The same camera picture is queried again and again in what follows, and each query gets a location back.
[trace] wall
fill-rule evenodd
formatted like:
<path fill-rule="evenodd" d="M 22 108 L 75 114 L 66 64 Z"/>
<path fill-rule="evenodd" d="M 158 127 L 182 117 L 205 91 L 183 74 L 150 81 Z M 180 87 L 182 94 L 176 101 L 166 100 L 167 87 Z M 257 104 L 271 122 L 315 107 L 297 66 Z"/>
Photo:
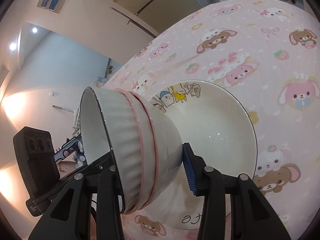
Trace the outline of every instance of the wall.
<path fill-rule="evenodd" d="M 104 76 L 107 64 L 104 55 L 50 33 L 29 54 L 7 88 L 0 105 L 0 208 L 23 239 L 28 238 L 39 218 L 33 218 L 25 206 L 29 195 L 12 138 L 24 126 L 30 126 L 48 130 L 54 148 L 61 147 L 73 132 L 73 114 L 52 105 L 76 109 L 83 90 L 94 84 L 97 76 Z M 51 91 L 58 96 L 49 96 Z"/>
<path fill-rule="evenodd" d="M 25 21 L 62 34 L 119 63 L 126 63 L 153 40 L 143 30 L 110 9 L 114 7 L 154 34 L 150 26 L 111 0 L 66 0 L 60 14 L 37 8 L 29 0 Z"/>
<path fill-rule="evenodd" d="M 126 63 L 153 38 L 116 13 L 114 7 L 158 35 L 135 15 L 111 0 L 66 0 L 60 14 L 36 7 L 38 0 L 15 0 L 0 22 L 0 65 L 10 71 L 0 88 L 0 102 L 14 72 L 19 67 L 18 43 L 24 22 L 44 27 L 83 44 L 119 63 Z"/>

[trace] ceramic bowl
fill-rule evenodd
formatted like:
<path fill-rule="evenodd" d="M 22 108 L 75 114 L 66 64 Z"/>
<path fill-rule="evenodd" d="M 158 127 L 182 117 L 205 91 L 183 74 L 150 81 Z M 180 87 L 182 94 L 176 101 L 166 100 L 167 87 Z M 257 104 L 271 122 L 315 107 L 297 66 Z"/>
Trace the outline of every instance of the ceramic bowl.
<path fill-rule="evenodd" d="M 115 91 L 85 89 L 80 105 L 82 143 L 88 164 L 111 150 L 123 190 L 122 213 L 140 195 L 141 146 L 136 117 L 127 98 Z"/>
<path fill-rule="evenodd" d="M 152 119 L 158 146 L 156 182 L 150 199 L 143 205 L 145 207 L 154 201 L 175 179 L 182 163 L 182 140 L 178 129 L 168 116 L 141 95 L 132 91 L 130 93 L 143 104 L 148 116 Z"/>
<path fill-rule="evenodd" d="M 152 192 L 156 173 L 156 151 L 154 136 L 150 120 L 143 105 L 132 94 L 122 90 L 115 89 L 127 97 L 137 120 L 137 126 L 140 134 L 142 176 L 140 194 L 135 206 L 127 214 L 141 208 L 147 202 Z"/>

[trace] air vent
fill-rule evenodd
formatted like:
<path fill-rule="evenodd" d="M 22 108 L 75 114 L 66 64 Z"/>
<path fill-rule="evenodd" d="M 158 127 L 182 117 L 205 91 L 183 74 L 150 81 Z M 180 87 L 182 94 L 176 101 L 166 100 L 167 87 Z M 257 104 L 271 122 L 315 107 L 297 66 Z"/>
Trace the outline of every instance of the air vent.
<path fill-rule="evenodd" d="M 66 0 L 39 0 L 37 7 L 43 8 L 55 13 L 60 13 Z"/>

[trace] bowl rim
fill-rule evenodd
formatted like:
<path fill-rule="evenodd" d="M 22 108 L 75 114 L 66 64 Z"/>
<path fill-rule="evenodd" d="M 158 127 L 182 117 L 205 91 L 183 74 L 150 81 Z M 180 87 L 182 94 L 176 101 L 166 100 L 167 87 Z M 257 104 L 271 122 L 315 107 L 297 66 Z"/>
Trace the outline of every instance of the bowl rim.
<path fill-rule="evenodd" d="M 93 95 L 94 95 L 94 98 L 97 102 L 97 105 L 98 105 L 98 108 L 100 110 L 100 116 L 101 116 L 101 119 L 104 120 L 104 117 L 103 117 L 103 111 L 102 111 L 102 108 L 100 106 L 100 103 L 99 103 L 99 100 L 97 98 L 97 93 L 93 90 L 92 87 L 86 87 L 84 92 L 82 93 L 82 96 L 81 96 L 81 101 L 83 99 L 83 96 L 84 96 L 84 93 L 87 92 L 88 90 L 90 90 Z M 107 129 L 107 126 L 106 126 L 106 122 L 102 122 L 103 123 L 103 127 L 104 127 L 104 130 L 106 132 L 106 135 L 107 135 L 107 139 L 108 139 L 108 144 L 109 144 L 109 147 L 110 147 L 110 152 L 111 152 L 111 157 L 112 157 L 112 161 L 113 161 L 113 165 L 115 166 L 116 168 L 116 176 L 117 176 L 117 179 L 119 181 L 119 186 L 120 186 L 120 194 L 121 194 L 121 199 L 122 199 L 122 209 L 120 210 L 120 213 L 123 213 L 124 210 L 125 210 L 125 200 L 124 200 L 124 192 L 123 192 L 123 187 L 122 187 L 122 183 L 121 183 L 121 179 L 120 179 L 120 174 L 118 172 L 118 167 L 117 167 L 117 163 L 116 163 L 116 159 L 115 159 L 115 155 L 114 155 L 114 151 L 113 151 L 113 147 L 112 147 L 112 144 L 111 144 L 111 140 L 110 140 L 110 135 L 108 133 L 108 129 Z"/>

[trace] cartoon print on plate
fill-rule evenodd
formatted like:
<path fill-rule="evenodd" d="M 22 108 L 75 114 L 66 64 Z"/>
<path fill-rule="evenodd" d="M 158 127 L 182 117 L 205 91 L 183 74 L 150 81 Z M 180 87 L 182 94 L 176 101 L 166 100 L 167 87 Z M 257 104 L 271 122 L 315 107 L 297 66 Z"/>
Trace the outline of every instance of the cartoon print on plate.
<path fill-rule="evenodd" d="M 286 147 L 277 148 L 275 145 L 270 145 L 266 151 L 258 154 L 255 175 L 263 177 L 268 171 L 278 171 L 284 164 L 285 158 L 290 156 L 291 153 Z"/>
<path fill-rule="evenodd" d="M 316 46 L 317 42 L 314 40 L 316 38 L 317 36 L 308 29 L 295 30 L 289 34 L 289 40 L 292 45 L 301 43 L 306 49 L 313 49 Z"/>
<path fill-rule="evenodd" d="M 154 58 L 159 57 L 163 55 L 167 50 L 168 46 L 171 43 L 171 41 L 165 41 L 161 43 L 160 45 L 155 45 L 149 54 L 148 62 L 151 62 Z"/>
<path fill-rule="evenodd" d="M 137 224 L 140 224 L 140 228 L 141 228 L 142 232 L 144 232 L 150 236 L 158 236 L 158 234 L 161 236 L 165 236 L 167 234 L 163 224 L 161 224 L 157 221 L 153 222 L 145 216 L 137 215 L 134 218 L 134 221 Z"/>
<path fill-rule="evenodd" d="M 151 103 L 161 110 L 166 112 L 166 108 L 174 103 L 181 101 L 187 101 L 187 96 L 200 97 L 201 87 L 199 84 L 192 82 L 186 82 L 183 85 L 181 83 L 175 84 L 174 86 L 167 87 L 167 90 L 161 91 L 155 97 L 152 98 Z"/>
<path fill-rule="evenodd" d="M 213 11 L 211 14 L 213 15 L 213 17 L 217 17 L 218 15 L 227 15 L 227 14 L 231 14 L 237 10 L 242 9 L 242 5 L 241 4 L 229 4 L 226 5 L 225 7 L 222 7 L 219 10 L 215 10 Z"/>
<path fill-rule="evenodd" d="M 148 47 L 149 47 L 151 44 L 152 44 L 152 42 L 150 42 L 148 46 L 144 47 L 140 52 L 138 52 L 133 58 L 143 56 L 143 54 L 147 51 Z"/>
<path fill-rule="evenodd" d="M 196 73 L 199 70 L 199 64 L 198 63 L 191 63 L 185 70 L 187 74 L 193 74 Z"/>
<path fill-rule="evenodd" d="M 221 32 L 219 32 L 220 29 L 214 30 L 214 32 L 209 32 L 206 33 L 203 38 L 201 39 L 203 41 L 203 39 L 205 38 L 205 40 L 198 46 L 197 48 L 197 53 L 203 53 L 205 51 L 205 49 L 215 49 L 217 47 L 218 44 L 220 43 L 226 43 L 228 41 L 229 37 L 233 37 L 237 34 L 236 31 L 232 31 L 232 30 L 223 30 Z"/>
<path fill-rule="evenodd" d="M 294 183 L 300 179 L 301 172 L 296 164 L 287 163 L 277 171 L 268 171 L 263 177 L 255 175 L 253 182 L 265 195 L 268 192 L 278 193 L 289 182 Z"/>
<path fill-rule="evenodd" d="M 152 78 L 154 78 L 155 74 L 153 72 L 148 72 L 147 74 L 142 75 L 137 81 L 132 81 L 132 89 L 134 92 L 143 95 L 148 86 L 153 85 L 154 82 L 150 82 Z"/>
<path fill-rule="evenodd" d="M 190 14 L 189 16 L 187 16 L 186 18 L 184 18 L 182 21 L 188 22 L 193 19 L 196 19 L 203 11 L 204 11 L 204 9 L 197 10 L 196 12 L 194 12 L 194 13 Z"/>
<path fill-rule="evenodd" d="M 183 87 L 185 87 L 186 89 L 188 89 L 190 95 L 192 97 L 197 97 L 199 98 L 200 97 L 200 91 L 201 91 L 201 88 L 198 84 L 196 83 L 192 83 L 192 84 L 189 84 L 188 82 L 185 83 L 183 85 Z"/>
<path fill-rule="evenodd" d="M 289 53 L 285 50 L 282 50 L 282 49 L 277 51 L 273 55 L 275 55 L 276 59 L 278 59 L 278 60 L 286 60 L 289 58 Z"/>
<path fill-rule="evenodd" d="M 278 97 L 278 105 L 284 106 L 288 104 L 296 110 L 303 111 L 315 99 L 319 98 L 319 84 L 313 77 L 305 74 L 294 74 L 295 78 L 290 79 L 281 90 Z"/>
<path fill-rule="evenodd" d="M 182 87 L 181 83 L 170 86 L 170 88 L 172 89 L 172 94 L 176 103 L 179 101 L 183 103 L 183 100 L 187 101 L 186 90 Z"/>
<path fill-rule="evenodd" d="M 177 57 L 177 53 L 173 53 L 165 61 L 168 63 L 168 62 L 174 60 L 176 57 Z"/>
<path fill-rule="evenodd" d="M 255 10 L 256 13 L 263 17 L 273 18 L 280 20 L 281 22 L 289 21 L 289 15 L 281 8 L 269 8 L 267 10 Z"/>
<path fill-rule="evenodd" d="M 230 53 L 228 59 L 219 61 L 218 67 L 208 70 L 207 80 L 224 88 L 233 87 L 255 72 L 258 66 L 259 62 L 249 53 Z"/>

